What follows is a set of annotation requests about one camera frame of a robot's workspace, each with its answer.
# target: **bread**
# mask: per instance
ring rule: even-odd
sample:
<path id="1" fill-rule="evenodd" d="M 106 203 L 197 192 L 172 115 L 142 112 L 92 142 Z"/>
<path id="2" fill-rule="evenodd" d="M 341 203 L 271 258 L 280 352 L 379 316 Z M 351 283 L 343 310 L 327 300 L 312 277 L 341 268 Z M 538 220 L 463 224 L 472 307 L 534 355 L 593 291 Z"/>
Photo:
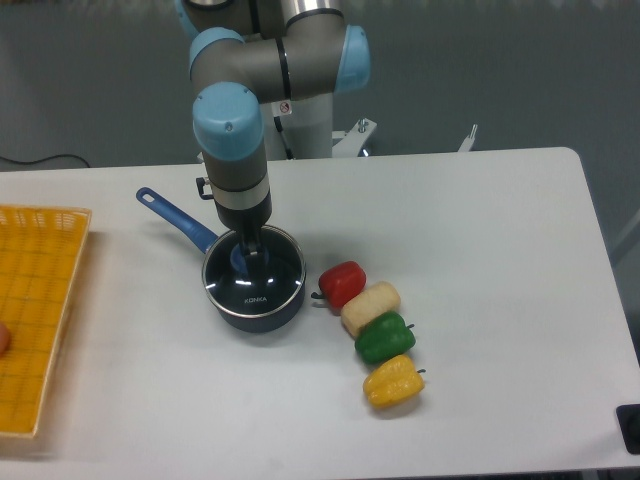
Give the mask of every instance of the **bread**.
<path id="1" fill-rule="evenodd" d="M 400 307 L 400 295 L 389 282 L 378 282 L 342 307 L 342 323 L 353 338 L 374 318 Z"/>

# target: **gray floor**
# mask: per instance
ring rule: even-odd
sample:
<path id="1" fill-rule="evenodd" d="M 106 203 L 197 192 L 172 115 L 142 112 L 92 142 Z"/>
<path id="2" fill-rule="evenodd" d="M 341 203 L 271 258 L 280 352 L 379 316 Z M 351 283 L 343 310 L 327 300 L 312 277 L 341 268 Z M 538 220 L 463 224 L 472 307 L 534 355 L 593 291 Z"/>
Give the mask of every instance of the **gray floor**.
<path id="1" fill-rule="evenodd" d="M 172 4 L 0 7 L 0 155 L 193 162 L 189 42 Z M 607 243 L 640 208 L 640 1 L 345 4 L 367 31 L 373 72 L 366 90 L 336 98 L 336 129 L 375 120 L 378 155 L 455 151 L 473 123 L 479 150 L 571 147 Z M 27 167 L 0 162 L 15 168 Z M 640 248 L 615 273 L 640 346 Z"/>

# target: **blue joint cap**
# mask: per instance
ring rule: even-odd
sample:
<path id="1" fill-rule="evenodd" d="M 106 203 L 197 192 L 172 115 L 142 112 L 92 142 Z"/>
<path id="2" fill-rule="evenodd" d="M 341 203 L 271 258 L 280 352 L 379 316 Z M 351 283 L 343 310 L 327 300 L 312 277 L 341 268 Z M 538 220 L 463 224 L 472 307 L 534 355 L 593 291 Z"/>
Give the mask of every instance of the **blue joint cap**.
<path id="1" fill-rule="evenodd" d="M 219 40 L 236 40 L 240 43 L 244 43 L 242 35 L 233 30 L 222 27 L 214 27 L 205 30 L 200 33 L 193 42 L 191 42 L 191 48 L 189 48 L 189 76 L 191 76 L 191 67 L 193 66 L 193 62 L 195 62 L 196 57 L 200 52 Z"/>
<path id="2" fill-rule="evenodd" d="M 209 85 L 193 103 L 193 132 L 202 149 L 214 158 L 235 161 L 248 157 L 264 136 L 258 99 L 239 83 Z"/>
<path id="3" fill-rule="evenodd" d="M 362 27 L 347 26 L 342 58 L 336 78 L 335 93 L 350 92 L 364 87 L 371 76 L 369 43 Z"/>
<path id="4" fill-rule="evenodd" d="M 191 23 L 191 19 L 189 18 L 189 15 L 187 15 L 187 12 L 184 9 L 182 0 L 175 0 L 173 4 L 176 7 L 176 13 L 178 14 L 180 25 L 182 25 L 182 30 L 184 30 L 184 33 L 187 34 L 187 37 L 193 40 L 198 36 L 199 32 L 196 29 L 196 27 L 193 25 L 193 23 Z"/>

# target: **yellow bell pepper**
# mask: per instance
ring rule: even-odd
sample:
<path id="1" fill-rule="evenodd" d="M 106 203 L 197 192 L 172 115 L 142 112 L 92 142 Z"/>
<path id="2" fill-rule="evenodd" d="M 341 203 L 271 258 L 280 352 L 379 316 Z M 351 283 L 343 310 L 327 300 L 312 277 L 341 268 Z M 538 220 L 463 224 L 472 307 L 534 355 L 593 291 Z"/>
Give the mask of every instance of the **yellow bell pepper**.
<path id="1" fill-rule="evenodd" d="M 386 408 L 420 393 L 424 380 L 408 356 L 398 355 L 374 370 L 362 388 L 371 405 Z"/>

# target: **pan handle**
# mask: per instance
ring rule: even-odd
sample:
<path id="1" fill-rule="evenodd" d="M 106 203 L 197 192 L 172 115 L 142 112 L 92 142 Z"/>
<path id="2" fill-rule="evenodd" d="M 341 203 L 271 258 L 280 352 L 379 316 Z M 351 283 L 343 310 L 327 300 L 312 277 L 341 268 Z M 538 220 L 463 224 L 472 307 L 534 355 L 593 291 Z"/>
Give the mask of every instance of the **pan handle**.
<path id="1" fill-rule="evenodd" d="M 142 187 L 136 193 L 136 198 L 144 206 L 177 227 L 202 253 L 206 253 L 218 239 L 215 233 L 150 188 Z"/>

